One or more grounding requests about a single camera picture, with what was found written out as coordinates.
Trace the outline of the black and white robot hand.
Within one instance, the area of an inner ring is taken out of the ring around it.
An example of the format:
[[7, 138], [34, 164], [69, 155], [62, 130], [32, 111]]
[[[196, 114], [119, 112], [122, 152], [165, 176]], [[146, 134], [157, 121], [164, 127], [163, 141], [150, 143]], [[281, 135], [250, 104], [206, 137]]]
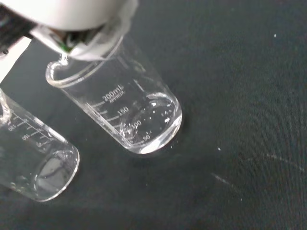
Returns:
[[76, 60], [104, 60], [129, 31], [137, 0], [2, 0], [0, 50], [23, 36]]

